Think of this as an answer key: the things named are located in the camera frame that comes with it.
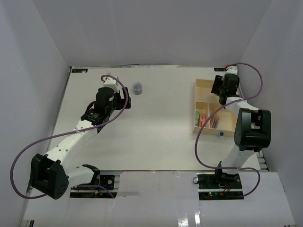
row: tabletop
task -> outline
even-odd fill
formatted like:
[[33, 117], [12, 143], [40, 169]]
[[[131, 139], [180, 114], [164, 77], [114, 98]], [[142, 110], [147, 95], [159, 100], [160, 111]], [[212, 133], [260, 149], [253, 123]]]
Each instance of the tabletop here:
[[[76, 126], [103, 86], [100, 76], [108, 73], [118, 76], [129, 88], [132, 107], [89, 141], [68, 168], [88, 163], [101, 170], [206, 170], [194, 154], [194, 83], [195, 79], [214, 80], [215, 75], [224, 72], [213, 68], [153, 67], [88, 68], [86, 73], [71, 73], [54, 134]], [[143, 85], [141, 95], [132, 92], [135, 82]], [[61, 140], [53, 139], [50, 148]], [[233, 138], [201, 135], [198, 154], [206, 164], [217, 166], [233, 145]], [[260, 169], [257, 156], [250, 157], [244, 166]]]

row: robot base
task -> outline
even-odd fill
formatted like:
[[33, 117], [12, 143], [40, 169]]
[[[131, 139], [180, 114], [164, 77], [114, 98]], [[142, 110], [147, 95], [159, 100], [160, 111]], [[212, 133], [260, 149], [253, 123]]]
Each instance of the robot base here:
[[199, 200], [244, 199], [242, 184], [239, 176], [237, 176], [235, 181], [218, 183], [214, 173], [207, 172], [197, 174], [197, 179]]

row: gray wall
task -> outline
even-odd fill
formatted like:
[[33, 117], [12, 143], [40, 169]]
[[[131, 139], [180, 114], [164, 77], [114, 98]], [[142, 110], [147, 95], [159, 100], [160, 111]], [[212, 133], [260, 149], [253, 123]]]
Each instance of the gray wall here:
[[238, 61], [271, 0], [33, 0], [69, 66]]
[[[18, 226], [24, 199], [12, 190], [9, 169], [29, 143], [50, 135], [68, 67], [31, 0], [0, 0], [0, 222]], [[26, 192], [30, 160], [17, 162], [17, 187]]]
[[[271, 111], [272, 140], [264, 155], [269, 167], [278, 171], [297, 226], [303, 227], [302, 1], [274, 0], [241, 61], [263, 74], [263, 91], [250, 102]], [[255, 94], [259, 88], [256, 73], [241, 67], [240, 75], [244, 95]]]

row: wooden box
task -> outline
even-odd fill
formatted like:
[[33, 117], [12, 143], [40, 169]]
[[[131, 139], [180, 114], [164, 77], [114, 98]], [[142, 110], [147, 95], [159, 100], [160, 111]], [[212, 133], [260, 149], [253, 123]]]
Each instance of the wooden box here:
[[[206, 118], [221, 105], [219, 97], [211, 93], [213, 80], [196, 79], [195, 82], [195, 112], [193, 116], [193, 133], [198, 133], [201, 127], [196, 126], [196, 111], [205, 114]], [[211, 121], [206, 124], [202, 133], [216, 136], [234, 136], [237, 117], [229, 110], [222, 109], [217, 114], [219, 121], [216, 128], [211, 128]]]

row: wall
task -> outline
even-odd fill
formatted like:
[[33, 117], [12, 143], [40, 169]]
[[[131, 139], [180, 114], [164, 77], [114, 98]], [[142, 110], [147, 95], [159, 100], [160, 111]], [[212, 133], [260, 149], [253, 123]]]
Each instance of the wall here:
[[[271, 111], [272, 140], [264, 149], [269, 167], [278, 171], [296, 225], [303, 226], [303, 3], [274, 0], [247, 46], [241, 61], [263, 75], [261, 95], [250, 103]], [[259, 88], [256, 73], [240, 67], [246, 97]]]
[[[29, 143], [51, 134], [68, 67], [31, 0], [0, 0], [0, 221], [18, 226], [24, 199], [13, 191], [9, 169]], [[30, 160], [17, 162], [15, 181], [26, 192]]]
[[271, 0], [33, 0], [69, 66], [238, 61]]

